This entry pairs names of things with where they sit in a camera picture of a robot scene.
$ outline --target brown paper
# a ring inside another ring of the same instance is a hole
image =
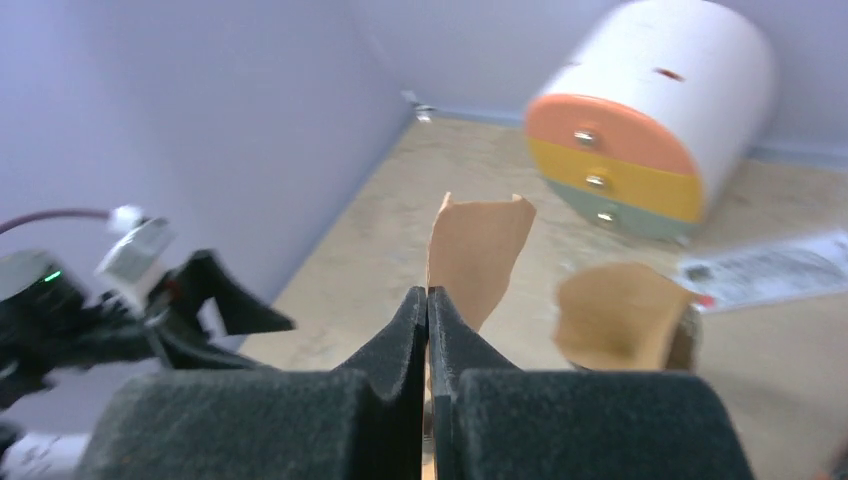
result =
[[[687,347],[680,320],[695,297],[643,264],[586,269],[559,286],[554,342],[570,362],[591,370],[662,370],[672,344]]]
[[[465,323],[480,331],[500,303],[536,207],[511,202],[454,203],[445,195],[427,254],[427,286],[444,287]]]

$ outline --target silver knob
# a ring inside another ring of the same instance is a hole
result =
[[[586,183],[590,187],[597,188],[598,190],[607,188],[607,182],[604,180],[604,177],[601,177],[600,175],[589,175],[586,177]]]
[[[574,132],[574,139],[577,140],[580,146],[586,148],[592,148],[597,141],[595,134],[588,130],[577,130]]]
[[[598,214],[598,220],[605,224],[612,225],[615,223],[615,214],[612,212],[601,212]]]

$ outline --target table surface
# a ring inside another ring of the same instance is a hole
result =
[[[510,289],[481,335],[522,368],[568,368],[550,340],[553,292],[572,272],[635,260],[672,274],[679,247],[590,227],[551,193],[515,129],[436,119],[413,125],[305,262],[275,307],[299,329],[254,335],[241,352],[287,370],[338,365],[424,283],[444,193],[530,200],[538,215]],[[848,224],[848,176],[746,161],[690,251]],[[811,478],[848,435],[848,296],[703,319],[698,374],[722,397],[758,478]]]

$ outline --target purple cable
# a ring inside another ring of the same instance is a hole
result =
[[[9,230],[26,225],[27,223],[38,222],[41,220],[52,220],[55,218],[91,218],[95,220],[109,220],[110,212],[108,210],[97,210],[93,208],[59,208],[55,210],[42,210],[20,217],[13,218],[9,221],[0,223],[0,235]]]

